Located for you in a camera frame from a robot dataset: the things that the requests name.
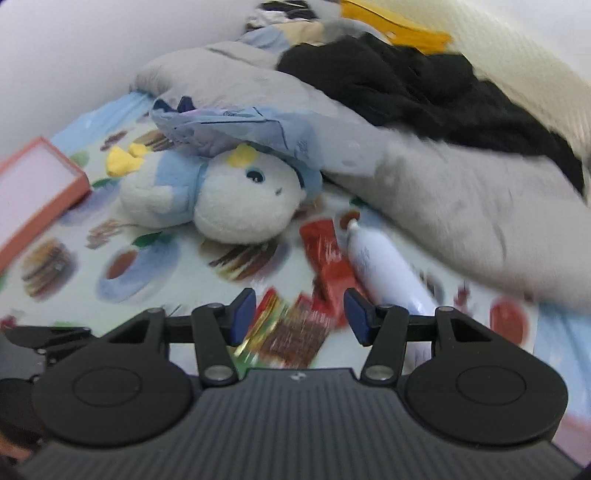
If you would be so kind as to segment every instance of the white tube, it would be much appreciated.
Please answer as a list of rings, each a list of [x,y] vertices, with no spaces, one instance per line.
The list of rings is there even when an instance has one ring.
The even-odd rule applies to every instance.
[[[411,315],[432,316],[437,305],[410,265],[380,230],[347,225],[347,256],[355,275],[375,305],[398,305]],[[405,367],[414,369],[431,358],[431,342],[407,345]]]

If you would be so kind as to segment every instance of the food print bedsheet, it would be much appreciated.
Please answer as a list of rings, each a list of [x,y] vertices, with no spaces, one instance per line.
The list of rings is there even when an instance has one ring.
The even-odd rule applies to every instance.
[[[299,236],[311,220],[332,218],[341,247],[340,218],[359,212],[361,225],[387,231],[439,304],[453,305],[532,352],[537,306],[486,288],[446,268],[394,229],[380,214],[340,188],[325,185],[317,202],[298,212],[278,238],[232,248],[202,237],[192,225],[163,231],[126,219],[120,179],[106,175],[109,150],[134,143],[155,151],[172,147],[147,115],[70,156],[92,184],[91,194],[30,245],[0,278],[0,325],[88,326],[102,335],[141,310],[162,306],[188,314],[205,303],[230,302],[244,287],[259,300],[269,287],[289,302],[310,294],[314,271]],[[224,262],[218,260],[226,256]],[[315,367],[351,367],[357,374],[368,350],[349,328],[333,332]],[[192,346],[174,345],[171,359],[195,372]]]

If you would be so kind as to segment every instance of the plush toy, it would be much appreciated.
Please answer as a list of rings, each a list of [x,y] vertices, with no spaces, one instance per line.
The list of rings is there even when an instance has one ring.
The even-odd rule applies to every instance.
[[[318,170],[240,144],[203,158],[176,148],[150,152],[115,147],[107,173],[123,177],[121,203],[138,225],[163,228],[193,221],[206,237],[253,244],[281,233],[303,203],[320,193]]]

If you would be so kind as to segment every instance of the snack wrapper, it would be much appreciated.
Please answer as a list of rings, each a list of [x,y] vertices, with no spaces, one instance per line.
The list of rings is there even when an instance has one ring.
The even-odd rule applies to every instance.
[[[345,291],[355,288],[363,295],[365,292],[339,248],[332,219],[303,225],[300,236],[306,255],[317,273],[313,293],[315,306],[333,316],[337,320],[337,327],[348,325],[343,311]]]

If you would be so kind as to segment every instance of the black cloth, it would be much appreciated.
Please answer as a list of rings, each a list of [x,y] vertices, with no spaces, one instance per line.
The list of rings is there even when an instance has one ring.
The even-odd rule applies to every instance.
[[[371,34],[287,50],[277,70],[293,75],[374,125],[405,125],[421,137],[524,156],[546,155],[582,193],[583,172],[567,141],[550,132],[463,55],[423,55]]]

